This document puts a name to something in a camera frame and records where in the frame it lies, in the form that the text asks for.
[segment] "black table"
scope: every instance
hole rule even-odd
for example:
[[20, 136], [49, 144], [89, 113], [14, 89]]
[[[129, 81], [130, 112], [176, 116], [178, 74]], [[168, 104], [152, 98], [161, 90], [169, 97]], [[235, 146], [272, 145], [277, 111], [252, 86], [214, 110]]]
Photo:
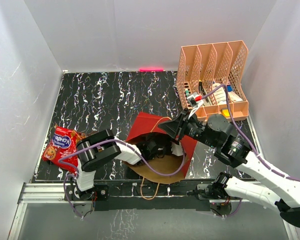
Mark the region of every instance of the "black table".
[[[64, 74], [45, 145], [53, 136], [55, 124], [83, 133], [110, 128], [119, 139], [125, 140], [139, 112], [176, 117], [182, 110], [176, 77], [176, 71]], [[237, 124], [253, 140], [247, 120]], [[213, 151], [197, 144], [186, 179], [214, 180], [220, 172], [251, 178], [218, 161]], [[65, 176], [65, 170], [41, 160], [32, 182], [60, 182]], [[96, 181], [139, 179], [120, 161], [109, 162], [95, 174]]]

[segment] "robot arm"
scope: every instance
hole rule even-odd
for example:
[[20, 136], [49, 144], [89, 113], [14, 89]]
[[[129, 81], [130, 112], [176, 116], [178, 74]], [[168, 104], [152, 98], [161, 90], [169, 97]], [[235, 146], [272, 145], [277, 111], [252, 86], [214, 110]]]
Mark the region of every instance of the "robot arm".
[[[179, 144], [171, 142], [171, 137], [162, 133], [153, 133], [145, 137], [137, 145], [125, 143], [117, 145], [117, 139], [110, 129], [90, 135], [77, 143], [78, 175], [76, 179], [77, 195], [84, 195], [85, 191], [94, 187], [96, 170], [103, 167], [112, 159], [124, 161], [130, 165], [138, 163], [143, 156], [146, 160], [155, 157], [174, 154], [182, 156], [183, 150]], [[92, 147], [101, 142], [108, 142], [98, 147]]]
[[238, 138], [235, 127], [220, 114], [209, 117], [206, 124], [185, 108], [176, 118], [158, 125], [176, 141], [187, 135], [215, 148], [214, 155], [224, 164], [249, 174], [266, 187], [243, 182], [221, 173], [212, 189], [225, 196], [251, 200], [271, 209], [277, 209], [288, 223], [300, 228], [300, 182], [288, 179], [288, 175], [267, 161], [267, 168], [251, 151], [247, 141]]

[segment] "yellow item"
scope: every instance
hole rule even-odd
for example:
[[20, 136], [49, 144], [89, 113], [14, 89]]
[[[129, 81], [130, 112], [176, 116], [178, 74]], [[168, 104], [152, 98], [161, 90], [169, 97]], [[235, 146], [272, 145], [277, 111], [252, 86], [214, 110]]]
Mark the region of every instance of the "yellow item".
[[223, 116], [225, 116], [226, 118], [230, 118], [230, 114], [227, 108], [224, 108], [221, 110], [221, 113]]

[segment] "white wall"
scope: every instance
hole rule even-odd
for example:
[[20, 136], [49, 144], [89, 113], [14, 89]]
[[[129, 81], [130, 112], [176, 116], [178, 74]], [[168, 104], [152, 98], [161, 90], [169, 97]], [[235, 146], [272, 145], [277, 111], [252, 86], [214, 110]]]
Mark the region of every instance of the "white wall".
[[0, 0], [0, 239], [36, 166], [62, 71], [23, 0]]
[[300, 0], [275, 4], [250, 50], [243, 89], [266, 159], [300, 178]]
[[180, 47], [244, 40], [275, 0], [25, 0], [61, 69], [178, 68]]

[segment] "red snack bag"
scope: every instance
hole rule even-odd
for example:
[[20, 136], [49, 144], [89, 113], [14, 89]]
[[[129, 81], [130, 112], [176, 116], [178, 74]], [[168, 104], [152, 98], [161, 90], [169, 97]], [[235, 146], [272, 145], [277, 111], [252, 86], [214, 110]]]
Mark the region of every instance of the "red snack bag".
[[[60, 168], [74, 173], [75, 169], [73, 167], [58, 163], [58, 160], [69, 154], [73, 154], [77, 150], [77, 142], [82, 140], [84, 137], [84, 134], [78, 133], [75, 130], [57, 126], [50, 143], [48, 144], [48, 146], [46, 146], [42, 154], [42, 159], [44, 161], [49, 160]], [[64, 160], [64, 162], [73, 164], [77, 167], [78, 157], [73, 156], [67, 158], [66, 160]]]

